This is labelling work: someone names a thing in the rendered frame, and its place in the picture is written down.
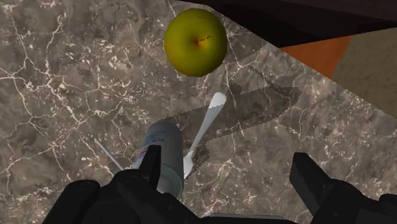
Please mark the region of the grey cylindrical can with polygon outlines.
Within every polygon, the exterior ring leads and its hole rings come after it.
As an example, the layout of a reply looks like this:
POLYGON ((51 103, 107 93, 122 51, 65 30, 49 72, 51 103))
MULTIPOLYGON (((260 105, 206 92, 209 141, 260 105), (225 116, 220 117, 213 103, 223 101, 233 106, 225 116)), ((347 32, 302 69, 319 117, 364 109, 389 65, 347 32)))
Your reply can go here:
POLYGON ((141 141, 132 169, 138 169, 151 145, 161 146, 160 178, 157 190, 178 198, 184 188, 183 140, 178 126, 168 121, 151 125, 141 141))

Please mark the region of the white plastic spoon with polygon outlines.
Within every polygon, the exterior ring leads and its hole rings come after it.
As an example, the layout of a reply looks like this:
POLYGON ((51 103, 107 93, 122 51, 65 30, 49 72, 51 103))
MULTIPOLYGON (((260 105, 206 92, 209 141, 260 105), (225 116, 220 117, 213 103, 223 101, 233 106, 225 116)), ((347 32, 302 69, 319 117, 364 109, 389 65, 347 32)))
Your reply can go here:
POLYGON ((226 95, 222 94, 221 92, 216 92, 208 106, 207 112, 204 116, 202 124, 195 136, 195 139, 187 153, 187 155, 183 158, 183 169, 184 169, 184 179, 186 179, 193 170, 193 156, 195 154, 195 150, 204 136, 205 132, 208 130, 210 125, 213 123, 215 118, 219 115, 220 111, 222 110, 223 106, 226 103, 226 95))

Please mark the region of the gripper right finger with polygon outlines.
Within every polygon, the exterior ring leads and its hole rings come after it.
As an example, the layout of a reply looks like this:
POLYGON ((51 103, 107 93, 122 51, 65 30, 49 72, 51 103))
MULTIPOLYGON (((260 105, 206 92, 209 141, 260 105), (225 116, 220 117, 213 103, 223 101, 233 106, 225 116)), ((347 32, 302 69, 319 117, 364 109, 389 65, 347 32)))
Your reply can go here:
POLYGON ((397 224, 397 194, 373 200, 330 178, 306 153, 294 153, 289 180, 313 216, 310 224, 397 224))

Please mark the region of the green apple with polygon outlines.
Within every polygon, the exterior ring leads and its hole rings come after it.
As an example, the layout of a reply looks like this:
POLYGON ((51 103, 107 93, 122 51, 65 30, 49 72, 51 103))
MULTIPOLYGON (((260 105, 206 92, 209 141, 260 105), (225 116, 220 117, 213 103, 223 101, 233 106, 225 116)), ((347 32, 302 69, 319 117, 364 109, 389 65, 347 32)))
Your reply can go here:
POLYGON ((228 38, 221 20, 210 11, 190 8, 178 14, 164 34, 168 61, 181 74, 202 77, 223 62, 228 38))

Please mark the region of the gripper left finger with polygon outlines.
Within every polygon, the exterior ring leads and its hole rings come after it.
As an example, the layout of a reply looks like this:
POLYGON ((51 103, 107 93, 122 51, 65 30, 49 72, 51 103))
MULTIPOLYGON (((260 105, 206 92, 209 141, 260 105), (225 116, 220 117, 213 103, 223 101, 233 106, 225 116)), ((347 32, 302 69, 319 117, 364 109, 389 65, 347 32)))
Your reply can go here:
POLYGON ((138 169, 117 172, 100 186, 92 179, 69 183, 42 224, 201 224, 169 193, 157 191, 161 146, 150 146, 138 169))

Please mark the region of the thin silver rod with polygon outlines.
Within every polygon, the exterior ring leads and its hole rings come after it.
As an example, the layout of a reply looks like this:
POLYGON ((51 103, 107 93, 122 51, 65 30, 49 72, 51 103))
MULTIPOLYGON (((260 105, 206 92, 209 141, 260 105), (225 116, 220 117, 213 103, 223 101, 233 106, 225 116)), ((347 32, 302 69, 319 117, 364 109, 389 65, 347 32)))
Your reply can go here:
POLYGON ((112 155, 112 153, 97 138, 95 138, 94 141, 121 171, 124 170, 124 167, 117 161, 117 159, 112 155))

